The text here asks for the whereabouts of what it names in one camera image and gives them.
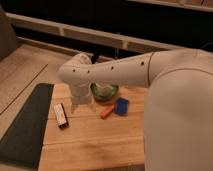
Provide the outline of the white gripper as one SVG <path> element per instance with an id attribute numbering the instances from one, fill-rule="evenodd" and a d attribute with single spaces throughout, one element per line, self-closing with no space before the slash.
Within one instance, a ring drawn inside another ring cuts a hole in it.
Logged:
<path id="1" fill-rule="evenodd" d="M 70 85 L 70 97 L 74 105 L 84 105 L 92 101 L 92 95 L 88 84 Z"/>

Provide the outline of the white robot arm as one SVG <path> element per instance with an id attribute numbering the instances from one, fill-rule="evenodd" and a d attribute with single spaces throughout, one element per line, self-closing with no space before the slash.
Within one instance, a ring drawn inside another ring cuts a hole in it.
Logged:
<path id="1" fill-rule="evenodd" d="M 97 64 L 80 53 L 59 75 L 77 104 L 91 83 L 146 87 L 145 170 L 213 171 L 213 53 L 178 49 Z"/>

